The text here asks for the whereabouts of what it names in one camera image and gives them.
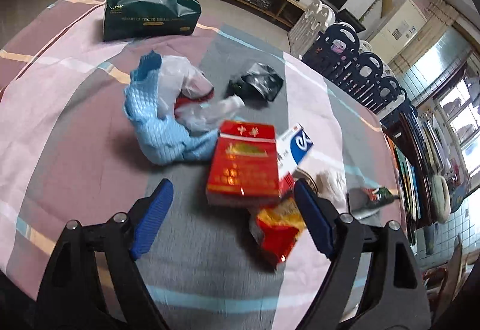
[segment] floor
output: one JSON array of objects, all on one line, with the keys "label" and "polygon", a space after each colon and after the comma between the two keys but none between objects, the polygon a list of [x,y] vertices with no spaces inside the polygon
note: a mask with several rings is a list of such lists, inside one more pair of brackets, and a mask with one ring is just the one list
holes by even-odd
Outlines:
[{"label": "floor", "polygon": [[[27,26],[48,5],[57,0],[0,0],[0,47]],[[217,18],[290,52],[287,32],[270,21],[222,0],[199,0],[202,14]]]},{"label": "floor", "polygon": [[433,254],[426,255],[423,229],[418,230],[417,262],[422,269],[446,263],[453,253],[455,237],[460,234],[463,252],[480,248],[480,190],[467,197],[446,224],[438,225]]}]

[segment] metal bolt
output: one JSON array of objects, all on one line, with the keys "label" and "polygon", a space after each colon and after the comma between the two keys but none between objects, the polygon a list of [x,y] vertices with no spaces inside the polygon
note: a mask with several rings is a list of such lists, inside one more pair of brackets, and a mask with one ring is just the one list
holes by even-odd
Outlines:
[{"label": "metal bolt", "polygon": [[394,231],[398,231],[400,229],[400,224],[395,220],[391,220],[388,222],[388,227]]},{"label": "metal bolt", "polygon": [[78,227],[78,221],[69,220],[66,225],[67,229],[76,229]]},{"label": "metal bolt", "polygon": [[340,220],[344,223],[350,224],[353,221],[353,216],[351,214],[341,214]]},{"label": "metal bolt", "polygon": [[114,221],[117,223],[123,223],[127,220],[127,214],[123,212],[119,212],[118,214],[113,215]]}]

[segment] green tissue package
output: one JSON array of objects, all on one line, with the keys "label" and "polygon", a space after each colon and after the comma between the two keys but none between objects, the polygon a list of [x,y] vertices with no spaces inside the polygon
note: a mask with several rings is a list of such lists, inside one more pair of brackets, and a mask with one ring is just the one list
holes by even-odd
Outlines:
[{"label": "green tissue package", "polygon": [[201,12],[198,0],[106,0],[103,40],[190,35]]}]

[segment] beige curtain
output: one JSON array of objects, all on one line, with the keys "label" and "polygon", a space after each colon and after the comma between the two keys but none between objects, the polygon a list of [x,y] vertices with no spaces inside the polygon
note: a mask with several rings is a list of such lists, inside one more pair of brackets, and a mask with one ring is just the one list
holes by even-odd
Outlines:
[{"label": "beige curtain", "polygon": [[440,40],[458,17],[457,10],[444,0],[432,0],[425,12],[427,23],[388,64],[395,74],[402,74],[411,68]]}]

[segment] red box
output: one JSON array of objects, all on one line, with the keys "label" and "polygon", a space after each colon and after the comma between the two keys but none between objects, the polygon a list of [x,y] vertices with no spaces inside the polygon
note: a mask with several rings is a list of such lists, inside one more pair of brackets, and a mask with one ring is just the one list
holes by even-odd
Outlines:
[{"label": "red box", "polygon": [[225,121],[208,177],[209,204],[260,207],[280,202],[273,125]]}]

